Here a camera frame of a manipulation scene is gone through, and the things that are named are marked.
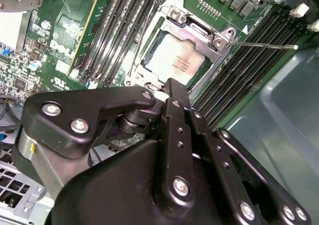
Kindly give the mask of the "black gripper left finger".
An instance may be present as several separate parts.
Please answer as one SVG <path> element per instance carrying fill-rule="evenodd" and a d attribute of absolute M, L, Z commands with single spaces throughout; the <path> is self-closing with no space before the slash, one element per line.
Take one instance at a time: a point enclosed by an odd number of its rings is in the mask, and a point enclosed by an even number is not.
<path fill-rule="evenodd" d="M 23 108 L 13 161 L 21 169 L 27 160 L 56 201 L 77 175 L 140 142 L 191 145 L 179 84 L 167 80 L 164 101 L 141 86 L 35 94 Z"/>

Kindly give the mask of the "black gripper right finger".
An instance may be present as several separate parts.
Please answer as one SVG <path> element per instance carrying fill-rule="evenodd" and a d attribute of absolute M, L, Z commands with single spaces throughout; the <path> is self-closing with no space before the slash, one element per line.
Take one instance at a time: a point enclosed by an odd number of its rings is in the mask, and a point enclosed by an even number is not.
<path fill-rule="evenodd" d="M 213 196 L 224 225 L 310 225 L 299 202 L 226 129 L 211 131 L 191 107 L 187 88 L 178 86 L 178 99 L 213 183 Z"/>

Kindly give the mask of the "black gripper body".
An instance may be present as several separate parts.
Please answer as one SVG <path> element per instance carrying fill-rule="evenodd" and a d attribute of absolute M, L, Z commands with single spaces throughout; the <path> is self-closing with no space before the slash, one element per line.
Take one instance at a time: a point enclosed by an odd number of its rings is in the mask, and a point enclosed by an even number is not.
<path fill-rule="evenodd" d="M 59 193 L 48 225 L 232 225 L 191 145 L 140 142 L 80 173 Z"/>

